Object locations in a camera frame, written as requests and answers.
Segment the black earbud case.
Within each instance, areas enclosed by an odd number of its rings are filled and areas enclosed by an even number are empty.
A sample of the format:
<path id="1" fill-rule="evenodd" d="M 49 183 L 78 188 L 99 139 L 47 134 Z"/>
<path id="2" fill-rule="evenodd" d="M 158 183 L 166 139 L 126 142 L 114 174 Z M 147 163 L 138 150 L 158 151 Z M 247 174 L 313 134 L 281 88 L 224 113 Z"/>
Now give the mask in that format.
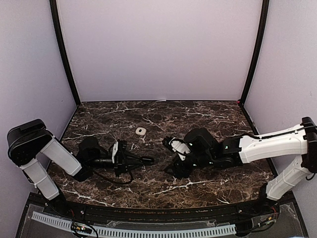
<path id="1" fill-rule="evenodd" d="M 144 164 L 144 165 L 153 165 L 155 163 L 154 158 L 152 157 L 141 157 L 140 161 Z"/>

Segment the small white charging case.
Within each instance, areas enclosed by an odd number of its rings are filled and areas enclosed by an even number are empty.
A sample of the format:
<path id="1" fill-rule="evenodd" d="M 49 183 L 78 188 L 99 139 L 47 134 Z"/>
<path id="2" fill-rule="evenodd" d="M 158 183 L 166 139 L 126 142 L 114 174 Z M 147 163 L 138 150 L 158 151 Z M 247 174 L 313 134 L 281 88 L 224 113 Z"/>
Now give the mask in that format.
<path id="1" fill-rule="evenodd" d="M 144 136 L 146 134 L 147 130 L 143 127 L 138 127 L 135 131 L 135 133 L 139 136 Z"/>

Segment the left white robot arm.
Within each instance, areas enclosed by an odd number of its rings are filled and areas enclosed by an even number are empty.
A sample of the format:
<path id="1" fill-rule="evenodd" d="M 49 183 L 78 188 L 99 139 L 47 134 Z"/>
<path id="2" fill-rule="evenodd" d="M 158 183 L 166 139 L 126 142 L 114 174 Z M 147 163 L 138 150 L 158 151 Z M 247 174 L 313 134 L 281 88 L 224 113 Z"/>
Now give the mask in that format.
<path id="1" fill-rule="evenodd" d="M 117 140 L 109 149 L 103 148 L 96 137 L 88 136 L 73 154 L 46 127 L 41 119 L 35 119 L 12 128 L 7 133 L 8 157 L 20 168 L 28 180 L 41 192 L 50 207 L 59 216 L 66 216 L 70 206 L 48 174 L 48 166 L 56 164 L 78 182 L 97 174 L 98 168 L 113 169 L 116 177 L 131 174 L 132 170 L 153 163 L 152 158 L 139 156 L 126 150 L 126 141 Z"/>

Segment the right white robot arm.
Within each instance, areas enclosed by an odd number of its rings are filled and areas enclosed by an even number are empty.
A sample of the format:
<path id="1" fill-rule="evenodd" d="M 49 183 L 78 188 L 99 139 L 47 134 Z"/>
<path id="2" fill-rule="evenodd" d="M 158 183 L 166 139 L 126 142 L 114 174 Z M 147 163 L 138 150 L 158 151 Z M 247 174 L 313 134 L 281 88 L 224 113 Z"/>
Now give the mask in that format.
<path id="1" fill-rule="evenodd" d="M 245 133 L 221 142 L 206 128 L 195 128 L 183 139 L 167 136 L 162 144 L 177 154 L 165 172 L 178 179 L 188 178 L 195 168 L 227 169 L 293 155 L 295 158 L 288 167 L 262 186 L 260 199 L 253 203 L 257 215 L 265 214 L 272 201 L 278 201 L 302 179 L 317 173 L 317 126 L 310 117 L 285 130 L 261 135 Z"/>

